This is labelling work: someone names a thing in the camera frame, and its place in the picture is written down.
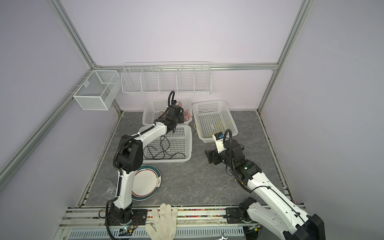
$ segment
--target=glove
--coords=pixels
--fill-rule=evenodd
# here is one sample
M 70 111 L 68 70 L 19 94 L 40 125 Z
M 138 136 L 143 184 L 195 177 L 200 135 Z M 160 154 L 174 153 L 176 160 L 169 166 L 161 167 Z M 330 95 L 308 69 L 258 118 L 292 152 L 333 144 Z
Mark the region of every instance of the glove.
M 173 240 L 176 236 L 177 207 L 161 204 L 160 216 L 156 208 L 152 209 L 152 217 L 155 222 L 156 230 L 151 224 L 145 225 L 145 230 L 152 240 Z

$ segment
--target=gray marble tabletop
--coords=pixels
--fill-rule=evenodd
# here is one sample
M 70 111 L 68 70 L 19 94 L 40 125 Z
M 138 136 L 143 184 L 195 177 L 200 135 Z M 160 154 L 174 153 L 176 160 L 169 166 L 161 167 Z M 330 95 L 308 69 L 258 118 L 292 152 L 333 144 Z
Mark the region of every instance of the gray marble tabletop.
M 120 137 L 132 135 L 142 127 L 142 112 L 125 112 L 113 136 L 109 149 L 100 165 L 86 206 L 104 206 L 107 197 L 101 195 L 98 188 L 103 180 L 116 185 L 118 174 L 112 166 Z M 254 111 L 232 111 L 238 134 L 233 138 L 244 145 L 246 159 L 254 161 L 267 175 L 271 182 L 283 190 L 279 174 L 272 158 L 257 113 Z M 215 143 L 203 143 L 194 129 L 194 120 L 189 123 L 192 128 L 192 156 L 185 163 L 152 164 L 160 170 L 161 185 L 149 199 L 133 201 L 133 206 L 171 205 L 238 205 L 247 197 L 253 197 L 261 204 L 265 202 L 255 193 L 247 193 L 234 177 L 225 173 L 225 165 L 209 164 L 204 150 L 215 149 Z

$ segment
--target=glove finger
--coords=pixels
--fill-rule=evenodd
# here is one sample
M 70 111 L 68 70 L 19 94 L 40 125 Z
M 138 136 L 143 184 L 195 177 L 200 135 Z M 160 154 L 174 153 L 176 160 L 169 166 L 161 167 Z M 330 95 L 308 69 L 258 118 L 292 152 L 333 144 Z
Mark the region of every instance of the glove finger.
M 177 211 L 179 210 L 178 207 L 173 207 L 172 209 L 172 219 L 176 219 L 177 218 Z
M 157 234 L 156 230 L 152 227 L 151 224 L 147 223 L 145 225 L 145 231 L 147 231 L 149 237 L 152 240 L 161 240 L 161 238 L 159 237 L 159 235 Z
M 172 209 L 169 204 L 166 205 L 166 219 L 171 219 L 172 217 Z
M 166 204 L 160 205 L 160 219 L 165 220 L 166 217 Z
M 156 226 L 156 223 L 160 222 L 159 211 L 157 210 L 157 208 L 152 209 L 152 218 Z

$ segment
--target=dinner plate with teal rim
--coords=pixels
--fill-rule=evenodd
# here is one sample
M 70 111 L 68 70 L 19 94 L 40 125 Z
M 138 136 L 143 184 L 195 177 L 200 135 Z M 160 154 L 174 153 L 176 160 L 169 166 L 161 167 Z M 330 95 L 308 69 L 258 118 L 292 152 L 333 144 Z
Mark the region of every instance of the dinner plate with teal rim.
M 143 201 L 153 196 L 160 187 L 160 171 L 152 165 L 142 165 L 137 170 L 132 188 L 132 199 Z

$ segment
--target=wrench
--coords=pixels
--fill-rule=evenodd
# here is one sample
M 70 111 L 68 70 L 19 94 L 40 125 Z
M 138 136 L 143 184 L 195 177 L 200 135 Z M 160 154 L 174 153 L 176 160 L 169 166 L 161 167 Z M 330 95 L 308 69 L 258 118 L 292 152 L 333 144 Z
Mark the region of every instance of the wrench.
M 227 240 L 228 239 L 228 236 L 227 236 L 227 233 L 224 232 L 221 234 L 221 237 L 215 239 L 215 240 Z

